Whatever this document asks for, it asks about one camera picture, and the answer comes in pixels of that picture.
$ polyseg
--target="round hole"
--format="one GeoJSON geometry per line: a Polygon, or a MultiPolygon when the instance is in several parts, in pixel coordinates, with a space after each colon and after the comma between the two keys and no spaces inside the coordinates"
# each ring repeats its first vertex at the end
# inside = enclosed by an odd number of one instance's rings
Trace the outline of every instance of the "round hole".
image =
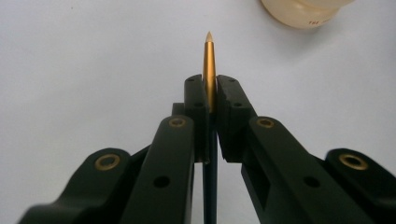
{"type": "Polygon", "coordinates": [[[264,128],[272,128],[275,125],[274,122],[271,121],[270,119],[258,119],[257,124],[259,124],[264,128]]]}
{"type": "Polygon", "coordinates": [[[369,165],[362,158],[352,154],[341,154],[338,158],[345,166],[355,170],[366,170],[369,165]]]}
{"type": "Polygon", "coordinates": [[[95,162],[95,168],[100,171],[111,170],[120,163],[120,156],[116,154],[106,154],[99,157],[95,162]]]}
{"type": "Polygon", "coordinates": [[[320,187],[320,182],[312,176],[305,177],[304,182],[307,186],[314,188],[314,189],[320,187]]]}
{"type": "Polygon", "coordinates": [[[166,188],[170,184],[171,180],[168,176],[158,176],[154,180],[154,186],[159,189],[166,188]]]}
{"type": "Polygon", "coordinates": [[[183,127],[186,124],[186,120],[184,119],[171,119],[169,120],[169,125],[174,128],[183,127]]]}
{"type": "Polygon", "coordinates": [[[204,106],[204,104],[202,104],[202,103],[195,103],[194,106],[195,106],[195,107],[202,107],[202,106],[204,106]]]}

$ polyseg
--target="white surface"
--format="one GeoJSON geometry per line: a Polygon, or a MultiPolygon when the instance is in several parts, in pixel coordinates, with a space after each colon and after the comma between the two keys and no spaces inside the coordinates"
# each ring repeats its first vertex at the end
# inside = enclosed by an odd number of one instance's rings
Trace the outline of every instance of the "white surface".
{"type": "MultiPolygon", "coordinates": [[[[358,0],[295,30],[251,1],[0,2],[0,223],[54,201],[105,147],[150,144],[185,78],[237,78],[312,154],[357,149],[396,174],[396,1],[358,0]]],[[[202,223],[196,167],[192,223],[202,223]]],[[[219,162],[219,223],[259,223],[240,165],[219,162]]]]}

